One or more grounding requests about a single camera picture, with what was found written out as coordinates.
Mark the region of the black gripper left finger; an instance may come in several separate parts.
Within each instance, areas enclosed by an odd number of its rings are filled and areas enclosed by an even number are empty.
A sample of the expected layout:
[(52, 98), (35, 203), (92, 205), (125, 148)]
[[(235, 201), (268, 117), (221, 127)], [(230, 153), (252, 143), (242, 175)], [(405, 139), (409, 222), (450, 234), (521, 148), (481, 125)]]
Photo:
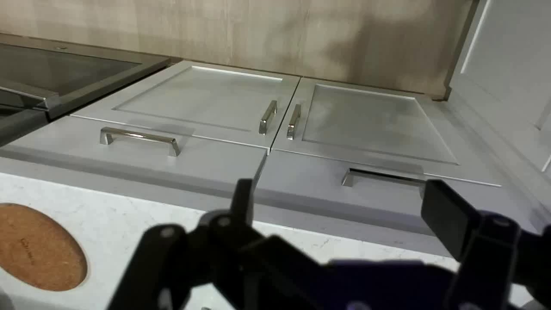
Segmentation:
[(319, 310), (307, 287), (317, 263), (254, 225), (254, 180), (240, 179), (231, 206), (200, 217), (188, 232), (161, 224), (142, 234), (109, 310), (183, 310), (212, 284), (237, 310)]

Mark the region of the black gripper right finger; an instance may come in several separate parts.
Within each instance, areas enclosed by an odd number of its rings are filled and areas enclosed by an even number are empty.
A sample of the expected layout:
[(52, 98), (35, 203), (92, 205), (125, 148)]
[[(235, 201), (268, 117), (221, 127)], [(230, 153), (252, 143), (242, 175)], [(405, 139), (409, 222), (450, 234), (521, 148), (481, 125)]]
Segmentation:
[(512, 310), (514, 284), (551, 308), (551, 239), (514, 218), (478, 210), (445, 180), (426, 182), (423, 218), (460, 263), (445, 304), (450, 310)]

